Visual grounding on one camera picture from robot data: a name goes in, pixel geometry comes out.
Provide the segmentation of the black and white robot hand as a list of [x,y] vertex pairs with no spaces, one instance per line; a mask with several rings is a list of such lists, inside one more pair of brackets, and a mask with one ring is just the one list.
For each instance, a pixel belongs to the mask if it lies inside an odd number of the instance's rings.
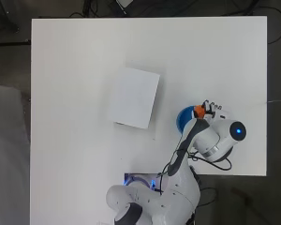
[[203,118],[209,122],[221,119],[229,119],[228,112],[224,111],[220,105],[216,105],[214,102],[210,102],[208,99],[202,103],[202,107],[205,111]]

